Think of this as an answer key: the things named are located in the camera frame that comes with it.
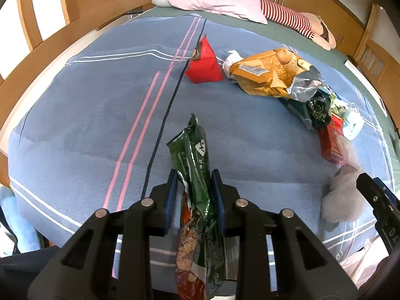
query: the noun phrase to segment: metal bolt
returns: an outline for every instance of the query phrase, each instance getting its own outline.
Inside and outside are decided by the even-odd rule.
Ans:
[[[153,205],[154,201],[151,198],[144,198],[140,202],[143,206],[151,206]]]
[[[95,213],[95,216],[98,218],[104,218],[107,215],[106,209],[98,209]]]
[[[283,216],[285,217],[285,218],[292,218],[295,214],[294,214],[294,212],[291,210],[291,209],[284,209],[283,211],[282,211],[282,214],[283,214]]]
[[[236,205],[241,208],[245,208],[246,206],[249,205],[249,202],[248,202],[248,200],[246,200],[244,198],[239,198],[236,200]]]

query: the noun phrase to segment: bed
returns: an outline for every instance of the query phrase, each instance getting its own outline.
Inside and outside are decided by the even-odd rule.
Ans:
[[[285,46],[317,67],[365,119],[353,141],[361,166],[398,190],[393,124],[344,66],[344,55],[272,22],[156,7],[72,57],[12,132],[9,176],[23,216],[62,246],[96,209],[128,208],[166,182],[166,143],[195,113],[207,132],[211,169],[224,183],[264,210],[293,209],[338,261],[356,252],[377,234],[376,221],[369,206],[354,222],[321,219],[325,185],[338,168],[321,157],[317,132],[278,99],[247,95],[226,78],[194,85],[183,74],[204,35],[220,64],[229,50],[247,57]],[[162,291],[175,291],[181,192],[169,234],[150,241],[152,283]]]

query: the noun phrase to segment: red snack bag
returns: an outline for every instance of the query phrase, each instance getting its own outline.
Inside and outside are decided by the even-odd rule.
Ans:
[[[334,118],[332,116],[332,122],[325,127],[322,127],[318,130],[319,143],[321,145],[321,155],[324,159],[333,162],[337,165],[342,165],[344,162],[343,155],[339,149],[339,145],[337,143],[336,136],[343,135],[342,125],[343,120],[338,117]]]
[[[194,84],[217,82],[223,79],[221,67],[207,41],[207,35],[204,35],[197,43],[194,55],[189,61],[189,69],[185,71],[185,74]]]

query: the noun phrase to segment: black stripe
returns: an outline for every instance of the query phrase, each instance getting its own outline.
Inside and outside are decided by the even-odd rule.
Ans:
[[[201,35],[203,34],[206,21],[207,21],[207,19],[205,19],[204,22],[203,22],[203,27],[202,27],[201,32],[200,32],[200,35],[199,35],[199,37],[198,37],[198,39],[197,39],[197,43],[200,41]],[[148,186],[148,184],[149,184],[149,178],[150,178],[151,167],[153,166],[154,158],[156,157],[156,153],[157,153],[157,150],[158,150],[158,148],[159,148],[159,144],[160,144],[160,141],[161,141],[161,137],[163,136],[165,122],[167,121],[168,115],[169,115],[170,110],[171,110],[171,106],[173,105],[175,96],[177,95],[179,86],[181,85],[181,81],[182,81],[182,78],[183,78],[183,74],[185,73],[186,68],[188,67],[189,61],[190,61],[190,60],[191,60],[191,59],[188,59],[188,60],[186,61],[185,66],[183,67],[183,70],[182,70],[182,72],[181,72],[181,74],[180,74],[180,76],[179,76],[179,79],[178,79],[178,81],[177,81],[175,90],[173,91],[171,100],[169,101],[169,105],[168,105],[168,107],[167,107],[167,110],[165,111],[164,118],[162,119],[162,123],[161,123],[161,127],[160,127],[160,129],[159,129],[157,141],[155,142],[153,154],[151,155],[149,164],[148,164],[148,166],[147,166],[146,177],[145,177],[145,179],[144,179],[144,185],[143,185],[143,191],[141,192],[141,199],[145,198],[145,196],[146,196],[147,186]]]

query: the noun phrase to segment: pink stripe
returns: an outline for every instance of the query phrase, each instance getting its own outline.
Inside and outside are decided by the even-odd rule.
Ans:
[[[153,90],[154,85],[155,85],[155,83],[156,83],[156,81],[157,81],[157,78],[159,77],[159,74],[160,74],[160,71],[158,71],[158,72],[155,74],[155,76],[154,76],[154,78],[153,78],[153,81],[151,82],[151,85],[150,85],[150,87],[149,87],[149,90],[147,91],[146,97],[144,98],[143,103],[141,104],[141,107],[140,107],[139,113],[138,113],[137,116],[136,116],[135,122],[133,123],[133,126],[132,126],[132,128],[130,129],[130,132],[129,132],[127,138],[126,138],[125,144],[123,145],[122,152],[121,152],[121,154],[119,155],[119,158],[118,158],[117,163],[116,163],[116,165],[115,165],[114,175],[113,175],[113,177],[112,177],[112,179],[111,179],[111,182],[110,182],[109,187],[108,187],[108,190],[107,190],[107,194],[106,194],[106,196],[105,196],[105,200],[104,200],[104,204],[103,204],[103,207],[104,207],[104,208],[107,208],[107,206],[109,206],[110,196],[111,196],[111,193],[112,193],[112,191],[113,191],[115,182],[116,182],[116,180],[117,180],[118,172],[119,172],[120,166],[121,166],[121,161],[123,160],[123,158],[124,158],[124,156],[125,156],[125,153],[127,152],[127,148],[128,148],[128,146],[129,146],[129,143],[131,142],[132,135],[133,135],[133,133],[135,132],[136,126],[138,125],[139,119],[140,119],[141,116],[142,116],[143,110],[145,109],[145,106],[146,106],[146,104],[147,104],[147,101],[149,100],[149,97],[150,97],[150,95],[151,95],[151,91]]]
[[[136,160],[136,157],[139,153],[139,149],[141,148],[141,144],[143,141],[143,137],[145,136],[146,130],[147,130],[147,126],[150,123],[150,119],[153,116],[154,110],[156,109],[157,103],[159,102],[161,93],[163,93],[163,89],[165,87],[165,84],[167,83],[168,77],[172,71],[174,67],[170,67],[165,75],[165,78],[161,84],[161,87],[159,87],[159,91],[157,96],[155,97],[155,100],[153,102],[153,106],[150,109],[149,114],[147,115],[146,121],[144,123],[143,128],[141,129],[141,133],[139,136],[139,140],[137,141],[136,147],[135,147],[135,151],[133,152],[133,156],[129,161],[129,165],[128,165],[128,169],[127,169],[127,173],[126,173],[126,177],[125,177],[125,181],[123,182],[123,187],[121,190],[121,194],[119,195],[119,201],[118,201],[118,205],[117,205],[117,212],[121,210],[122,206],[123,206],[123,202],[124,202],[124,197],[125,194],[127,192],[127,188],[128,188],[128,184],[129,184],[129,179],[131,178],[131,172],[132,172],[132,166]]]
[[[182,61],[183,61],[183,58],[186,56],[186,52],[187,52],[187,50],[188,50],[188,48],[189,48],[189,44],[191,43],[192,38],[193,38],[193,36],[194,36],[195,33],[196,33],[196,30],[197,30],[197,27],[199,26],[199,23],[200,23],[200,18],[198,19],[197,24],[196,24],[196,26],[194,27],[193,33],[191,33],[191,37],[190,37],[189,40],[187,41],[187,45],[186,45],[186,48],[185,48],[185,52],[183,53],[182,57],[180,58],[179,63],[182,62]]]
[[[182,46],[183,46],[183,43],[186,41],[186,38],[187,38],[187,36],[189,35],[189,33],[190,33],[190,31],[191,31],[191,29],[192,29],[192,27],[193,27],[193,24],[195,23],[195,20],[196,20],[196,17],[193,17],[193,21],[191,22],[191,25],[190,25],[189,29],[187,30],[185,37],[183,37],[182,42],[180,43],[179,47],[177,48],[176,53],[175,53],[175,55],[173,56],[173,59],[172,59],[171,63],[169,64],[170,67],[171,67],[171,66],[173,65],[173,63],[175,62],[175,59],[177,58],[177,56],[178,56],[178,54],[179,54],[179,51],[181,50],[181,48],[182,48]]]

